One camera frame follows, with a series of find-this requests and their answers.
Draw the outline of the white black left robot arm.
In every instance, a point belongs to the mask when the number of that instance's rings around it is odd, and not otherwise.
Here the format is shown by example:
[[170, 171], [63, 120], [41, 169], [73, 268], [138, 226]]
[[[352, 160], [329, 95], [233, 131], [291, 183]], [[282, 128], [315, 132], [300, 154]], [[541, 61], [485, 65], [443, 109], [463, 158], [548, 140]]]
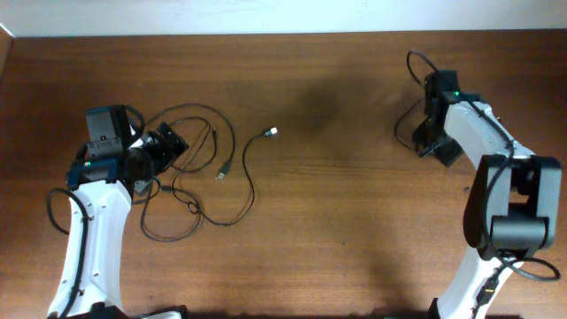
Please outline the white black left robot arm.
[[[134, 125], [129, 116], [140, 120]], [[66, 175], [66, 187], [51, 190], [70, 202], [71, 222], [61, 279], [49, 318], [123, 318], [120, 258], [125, 224], [136, 194], [151, 192], [156, 177], [188, 149], [163, 122], [145, 131], [143, 115], [129, 105], [86, 112], [89, 141]]]

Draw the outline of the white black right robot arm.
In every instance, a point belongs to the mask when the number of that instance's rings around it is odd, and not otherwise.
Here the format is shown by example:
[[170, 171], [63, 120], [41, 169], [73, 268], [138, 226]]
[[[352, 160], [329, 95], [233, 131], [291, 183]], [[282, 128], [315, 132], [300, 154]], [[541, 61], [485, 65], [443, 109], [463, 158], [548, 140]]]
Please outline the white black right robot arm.
[[523, 270], [553, 243], [562, 166], [521, 145], [480, 95], [461, 91], [453, 70], [424, 79], [425, 120], [412, 134], [419, 156], [451, 166], [466, 155], [476, 169], [463, 213], [466, 252], [430, 318], [483, 318], [512, 274], [539, 282], [560, 279]]

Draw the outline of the black USB cable thick plug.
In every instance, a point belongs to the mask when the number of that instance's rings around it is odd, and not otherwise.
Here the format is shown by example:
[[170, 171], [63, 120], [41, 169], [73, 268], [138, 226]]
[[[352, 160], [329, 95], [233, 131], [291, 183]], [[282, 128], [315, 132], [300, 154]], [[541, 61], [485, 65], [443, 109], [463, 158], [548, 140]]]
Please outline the black USB cable thick plug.
[[[217, 114], [218, 116], [220, 116], [225, 121], [225, 123], [227, 124], [227, 126], [229, 128], [229, 131], [230, 131], [230, 134], [231, 134], [231, 143], [232, 143], [231, 152], [230, 152], [228, 159], [221, 166], [221, 168], [219, 170], [219, 174], [217, 176], [217, 178], [219, 180], [222, 180], [225, 177], [225, 175], [231, 169], [231, 165], [232, 165], [234, 155], [235, 155], [235, 151], [236, 151], [236, 134], [235, 134], [234, 128], [233, 128], [232, 124], [230, 123], [229, 119], [224, 114], [222, 114], [220, 111], [218, 111], [217, 109], [215, 109], [215, 108], [213, 108], [209, 105], [203, 105], [203, 104], [199, 104], [199, 103], [180, 104], [180, 105], [168, 107], [168, 108], [154, 114], [146, 122], [146, 124], [147, 125], [152, 124], [155, 120], [164, 116], [168, 112], [172, 112], [172, 111], [175, 111], [175, 110], [180, 110], [182, 108], [188, 108], [188, 107], [200, 107], [200, 108], [206, 109], [208, 111], [211, 111], [211, 112]], [[150, 185], [152, 185], [153, 182], [156, 182], [158, 184], [159, 189], [157, 190], [156, 195], [158, 195], [160, 191], [171, 192], [173, 194], [173, 196], [178, 201], [184, 203], [188, 207], [189, 212], [191, 214], [195, 214], [197, 216], [197, 220], [190, 230], [186, 231], [184, 234], [182, 234], [178, 237], [162, 237], [162, 236], [158, 235], [157, 233], [152, 232], [145, 224], [145, 215], [146, 215], [146, 212], [147, 212], [147, 208], [149, 206], [150, 200], [153, 198], [153, 195], [150, 194], [150, 195], [147, 196], [146, 199], [138, 200], [138, 201], [135, 202], [135, 204], [136, 205], [144, 204], [144, 208], [143, 208], [141, 218], [140, 218], [140, 228], [141, 228], [141, 231], [143, 232], [143, 234], [152, 241], [161, 242], [161, 243], [173, 243], [173, 242], [180, 241], [180, 240], [192, 235], [197, 230], [202, 218], [205, 218], [210, 223], [212, 223], [216, 226], [220, 226], [220, 227], [229, 227], [229, 226], [231, 226], [231, 225], [233, 225], [237, 222], [237, 220], [234, 220], [233, 222], [215, 222], [215, 221], [211, 220], [203, 212], [197, 197], [193, 193], [175, 187], [176, 180], [182, 174], [194, 174], [194, 173], [197, 173], [200, 170], [204, 169], [214, 160], [214, 158], [216, 157], [216, 153], [218, 151], [218, 136], [216, 135], [215, 129], [213, 128], [213, 126], [212, 126], [212, 124], [210, 123], [209, 120], [207, 120], [205, 118], [200, 118], [200, 117], [187, 117], [187, 118], [183, 118], [183, 119], [176, 120], [176, 121], [172, 122], [172, 125], [177, 124], [179, 122], [183, 122], [183, 121], [189, 121], [189, 120], [200, 120], [200, 121], [203, 121], [207, 125], [208, 131], [206, 133], [206, 136], [203, 138], [202, 143], [199, 145], [199, 148], [194, 152], [193, 157], [186, 163], [186, 165], [184, 167], [172, 166], [172, 169], [175, 171], [175, 174], [174, 174], [174, 177], [173, 177], [171, 184], [169, 186], [167, 186], [167, 187], [162, 186], [157, 177], [152, 178]], [[205, 164], [201, 165], [200, 167], [188, 169], [188, 166], [197, 157], [200, 148], [204, 145], [204, 142], [207, 139], [209, 134], [213, 135], [214, 154], [211, 156], [211, 158]]]

